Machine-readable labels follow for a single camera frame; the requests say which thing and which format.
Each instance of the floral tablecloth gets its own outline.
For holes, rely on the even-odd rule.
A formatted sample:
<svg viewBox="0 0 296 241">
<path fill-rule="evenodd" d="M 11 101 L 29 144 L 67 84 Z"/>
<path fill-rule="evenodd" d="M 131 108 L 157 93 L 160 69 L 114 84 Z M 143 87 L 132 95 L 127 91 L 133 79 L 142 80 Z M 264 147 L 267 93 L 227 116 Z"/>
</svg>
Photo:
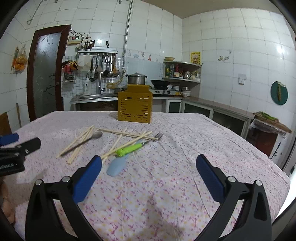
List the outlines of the floral tablecloth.
<svg viewBox="0 0 296 241">
<path fill-rule="evenodd" d="M 164 133 L 158 142 L 150 142 L 131 154 L 126 168 L 116 177 L 106 174 L 114 157 L 103 165 L 87 198 L 79 207 L 87 220 L 105 240 L 194 240 L 213 217 L 219 204 L 208 192 L 195 161 L 204 154 L 226 176 L 241 182 L 260 179 L 267 194 L 272 221 L 289 190 L 289 178 L 269 158 L 229 129 L 201 114 L 152 114 L 151 124 L 117 121 L 117 112 L 53 112 L 17 131 L 20 141 L 41 139 L 41 148 L 27 156 L 26 170 L 5 178 L 16 204 L 17 232 L 25 236 L 28 200 L 36 179 L 57 182 L 71 176 L 95 155 L 102 155 L 118 135 L 85 144 L 72 165 L 56 158 L 88 126 L 141 134 Z M 131 140 L 123 137 L 120 144 Z M 223 234 L 229 233 L 242 201 Z M 57 210 L 66 230 L 75 235 L 61 205 Z"/>
</svg>

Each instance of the yellow bowl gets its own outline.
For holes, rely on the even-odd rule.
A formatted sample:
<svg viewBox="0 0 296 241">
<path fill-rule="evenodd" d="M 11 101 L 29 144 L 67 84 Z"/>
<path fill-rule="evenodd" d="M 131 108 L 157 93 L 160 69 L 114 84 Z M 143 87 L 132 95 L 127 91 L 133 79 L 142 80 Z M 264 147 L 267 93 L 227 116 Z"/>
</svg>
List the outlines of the yellow bowl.
<svg viewBox="0 0 296 241">
<path fill-rule="evenodd" d="M 165 57 L 165 61 L 174 61 L 174 57 Z"/>
</svg>

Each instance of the green fork handle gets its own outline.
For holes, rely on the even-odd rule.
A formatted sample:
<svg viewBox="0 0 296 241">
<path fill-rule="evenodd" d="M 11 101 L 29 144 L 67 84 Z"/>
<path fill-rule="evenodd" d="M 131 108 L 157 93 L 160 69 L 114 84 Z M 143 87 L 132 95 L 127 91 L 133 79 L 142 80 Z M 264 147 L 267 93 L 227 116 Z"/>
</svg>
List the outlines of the green fork handle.
<svg viewBox="0 0 296 241">
<path fill-rule="evenodd" d="M 128 146 L 128 147 L 125 147 L 125 148 L 122 148 L 122 149 L 119 149 L 118 151 L 116 151 L 116 154 L 119 156 L 119 157 L 122 157 L 122 156 L 125 156 L 126 154 L 129 154 L 135 150 L 138 150 L 139 148 L 141 148 L 143 146 L 142 143 L 138 143 L 138 144 L 135 144 L 135 145 L 132 145 L 132 146 Z"/>
</svg>

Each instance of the hanging plastic bag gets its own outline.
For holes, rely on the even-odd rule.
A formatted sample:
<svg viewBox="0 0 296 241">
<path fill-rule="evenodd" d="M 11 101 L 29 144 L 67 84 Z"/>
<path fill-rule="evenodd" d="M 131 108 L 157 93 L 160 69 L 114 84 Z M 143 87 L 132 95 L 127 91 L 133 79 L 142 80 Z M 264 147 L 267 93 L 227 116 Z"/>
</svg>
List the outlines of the hanging plastic bag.
<svg viewBox="0 0 296 241">
<path fill-rule="evenodd" d="M 15 59 L 15 71 L 22 72 L 28 63 L 26 45 L 24 45 Z"/>
</svg>

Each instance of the gas stove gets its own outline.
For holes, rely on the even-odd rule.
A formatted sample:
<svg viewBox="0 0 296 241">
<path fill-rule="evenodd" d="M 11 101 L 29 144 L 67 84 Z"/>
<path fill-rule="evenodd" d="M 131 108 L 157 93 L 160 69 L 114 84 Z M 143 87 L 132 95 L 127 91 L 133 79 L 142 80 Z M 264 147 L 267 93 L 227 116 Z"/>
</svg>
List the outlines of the gas stove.
<svg viewBox="0 0 296 241">
<path fill-rule="evenodd" d="M 154 89 L 150 89 L 150 91 L 154 95 L 175 95 L 176 92 L 178 92 L 175 90 L 154 90 Z"/>
</svg>

